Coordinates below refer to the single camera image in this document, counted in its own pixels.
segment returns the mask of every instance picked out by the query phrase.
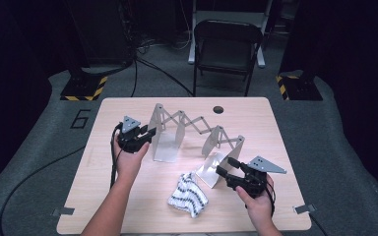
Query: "hand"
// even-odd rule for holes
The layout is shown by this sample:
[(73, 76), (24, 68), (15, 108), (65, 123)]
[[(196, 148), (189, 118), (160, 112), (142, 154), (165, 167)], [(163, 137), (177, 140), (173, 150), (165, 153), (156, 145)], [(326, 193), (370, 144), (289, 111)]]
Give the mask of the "hand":
[(118, 156), (116, 162), (116, 169), (118, 172), (118, 178), (116, 182), (121, 184), (132, 185), (137, 178), (138, 172), (140, 171), (141, 161), (146, 155), (149, 149), (150, 143), (145, 143), (136, 153), (129, 153), (121, 150), (118, 144), (118, 136), (115, 136), (114, 142), (114, 154)]
[[(268, 190), (272, 193), (274, 182), (269, 175), (267, 175), (267, 181)], [(272, 202), (266, 191), (255, 199), (251, 198), (240, 186), (237, 186), (235, 191), (247, 205), (248, 216), (260, 235), (281, 235), (272, 221)]]

